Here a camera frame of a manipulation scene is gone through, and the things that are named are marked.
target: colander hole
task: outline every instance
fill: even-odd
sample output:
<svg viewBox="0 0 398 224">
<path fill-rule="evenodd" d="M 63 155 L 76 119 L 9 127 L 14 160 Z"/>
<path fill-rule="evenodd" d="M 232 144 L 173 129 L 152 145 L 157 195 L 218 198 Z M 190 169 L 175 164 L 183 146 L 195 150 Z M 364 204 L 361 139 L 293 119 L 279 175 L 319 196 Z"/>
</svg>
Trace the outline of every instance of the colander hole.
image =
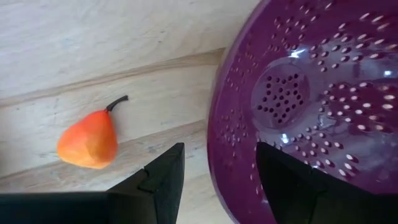
<svg viewBox="0 0 398 224">
<path fill-rule="evenodd" d="M 311 18 L 311 22 L 315 22 L 318 18 L 319 18 L 319 14 L 313 16 L 313 17 Z"/>
<path fill-rule="evenodd" d="M 361 55 L 358 55 L 358 56 L 353 57 L 353 61 L 358 62 L 358 61 L 362 60 L 362 58 L 363 57 Z"/>
<path fill-rule="evenodd" d="M 378 131 L 384 131 L 384 126 L 381 126 L 380 124 L 377 124 L 375 127 Z"/>
<path fill-rule="evenodd" d="M 299 25 L 301 25 L 301 23 L 302 23 L 302 21 L 299 19 L 295 24 L 294 24 L 294 26 L 299 26 Z"/>
<path fill-rule="evenodd" d="M 393 100 L 393 99 L 395 99 L 396 97 L 395 96 L 393 96 L 393 95 L 386 95 L 386 96 L 384 96 L 384 99 L 385 100 Z"/>
<path fill-rule="evenodd" d="M 335 142 L 335 146 L 339 149 L 343 148 L 343 145 L 338 142 Z"/>
<path fill-rule="evenodd" d="M 382 58 L 382 56 L 383 56 L 383 54 L 375 53 L 375 54 L 370 55 L 369 58 L 371 58 L 371 59 L 379 59 L 379 58 Z"/>
<path fill-rule="evenodd" d="M 364 44 L 364 43 L 360 43 L 360 44 L 358 44 L 357 46 L 355 46 L 356 49 L 362 49 L 362 48 L 364 48 L 364 47 L 365 47 L 365 44 Z"/>
<path fill-rule="evenodd" d="M 379 39 L 377 41 L 374 42 L 374 44 L 379 45 L 379 44 L 383 44 L 386 40 L 385 39 Z"/>
<path fill-rule="evenodd" d="M 347 25 L 348 25 L 348 23 L 344 22 L 338 28 L 342 30 L 342 29 L 345 29 L 347 27 Z"/>
<path fill-rule="evenodd" d="M 342 32 L 338 32 L 333 37 L 337 39 L 337 38 L 340 38 L 341 36 L 343 36 L 343 33 Z"/>
<path fill-rule="evenodd" d="M 342 62 L 347 62 L 349 60 L 349 56 L 344 56 L 340 59 Z"/>
<path fill-rule="evenodd" d="M 359 20 L 364 21 L 364 20 L 368 19 L 370 15 L 371 15 L 370 12 L 365 13 L 359 18 Z"/>
<path fill-rule="evenodd" d="M 288 24 L 288 23 L 290 23 L 290 22 L 293 22 L 293 20 L 294 20 L 294 17 L 292 16 L 292 17 L 290 17 L 290 18 L 288 18 L 288 19 L 286 20 L 286 23 Z"/>
<path fill-rule="evenodd" d="M 371 119 L 372 121 L 377 121 L 379 118 L 376 115 L 371 115 L 369 116 L 369 119 Z"/>
<path fill-rule="evenodd" d="M 353 157 L 351 154 L 347 154 L 347 155 L 346 155 L 346 158 L 349 159 L 349 160 L 351 160 L 351 161 L 354 160 L 354 157 Z"/>
<path fill-rule="evenodd" d="M 274 24 L 277 25 L 280 22 L 280 17 L 277 16 L 274 20 Z"/>
<path fill-rule="evenodd" d="M 333 6 L 333 1 L 325 6 L 325 10 L 331 9 L 332 6 Z"/>
<path fill-rule="evenodd" d="M 301 26 L 301 30 L 302 31 L 304 31 L 306 28 L 308 27 L 308 25 L 306 25 L 306 24 L 303 24 L 302 26 Z"/>
<path fill-rule="evenodd" d="M 329 42 L 329 38 L 325 38 L 325 39 L 323 39 L 322 41 L 321 41 L 321 44 L 326 44 L 326 43 L 328 43 Z"/>
<path fill-rule="evenodd" d="M 337 51 L 338 49 L 340 49 L 340 45 L 336 45 L 336 46 L 332 47 L 331 51 Z"/>
<path fill-rule="evenodd" d="M 372 105 L 370 103 L 364 103 L 362 104 L 362 106 L 365 108 L 370 108 Z"/>
<path fill-rule="evenodd" d="M 393 106 L 390 105 L 390 104 L 382 105 L 382 107 L 383 107 L 383 109 L 385 109 L 385 110 L 391 110 L 391 109 L 393 109 Z"/>
<path fill-rule="evenodd" d="M 351 167 L 351 165 L 349 165 L 348 163 L 344 163 L 344 166 L 347 168 L 347 169 L 349 169 L 349 170 L 352 170 L 353 168 Z"/>
<path fill-rule="evenodd" d="M 345 48 L 343 48 L 343 50 L 341 50 L 341 53 L 346 54 L 350 51 L 351 51 L 351 47 L 345 47 Z"/>
<path fill-rule="evenodd" d="M 382 21 L 383 19 L 384 19 L 384 16 L 377 16 L 376 18 L 374 18 L 374 19 L 372 20 L 372 23 L 380 22 L 380 21 Z"/>
<path fill-rule="evenodd" d="M 343 177 L 347 176 L 346 172 L 345 172 L 344 170 L 342 170 L 342 169 L 339 169 L 338 172 L 339 172 Z"/>
<path fill-rule="evenodd" d="M 398 48 L 398 44 L 391 44 L 386 47 L 386 50 L 395 50 Z"/>
<path fill-rule="evenodd" d="M 312 12 L 312 10 L 313 10 L 312 8 L 309 8 L 309 9 L 307 9 L 307 10 L 304 12 L 304 14 L 307 15 L 307 14 L 309 14 L 310 12 Z"/>
<path fill-rule="evenodd" d="M 366 130 L 366 126 L 363 124 L 359 124 L 359 125 L 357 125 L 357 127 L 359 130 L 362 130 L 362 131 Z"/>
</svg>

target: light wood surface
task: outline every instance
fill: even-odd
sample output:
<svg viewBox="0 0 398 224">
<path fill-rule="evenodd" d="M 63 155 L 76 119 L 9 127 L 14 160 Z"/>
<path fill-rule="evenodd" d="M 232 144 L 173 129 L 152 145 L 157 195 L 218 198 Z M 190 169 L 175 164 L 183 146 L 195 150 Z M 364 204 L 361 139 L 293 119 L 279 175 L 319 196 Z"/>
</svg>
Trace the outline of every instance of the light wood surface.
<svg viewBox="0 0 398 224">
<path fill-rule="evenodd" d="M 0 192 L 105 190 L 186 144 L 179 223 L 231 223 L 206 158 L 211 83 L 259 0 L 0 0 Z M 113 111 L 117 159 L 59 161 L 71 124 Z"/>
</svg>

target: plastic colander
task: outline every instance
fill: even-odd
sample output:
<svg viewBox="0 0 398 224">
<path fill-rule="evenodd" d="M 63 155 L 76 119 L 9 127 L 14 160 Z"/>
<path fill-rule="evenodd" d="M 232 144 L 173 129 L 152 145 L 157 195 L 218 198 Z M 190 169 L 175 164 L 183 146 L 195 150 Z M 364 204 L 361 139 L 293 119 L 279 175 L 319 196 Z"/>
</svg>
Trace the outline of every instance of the plastic colander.
<svg viewBox="0 0 398 224">
<path fill-rule="evenodd" d="M 397 28 L 398 1 L 259 3 L 220 68 L 209 117 L 210 171 L 234 221 L 275 223 L 258 141 L 398 193 Z"/>
</svg>

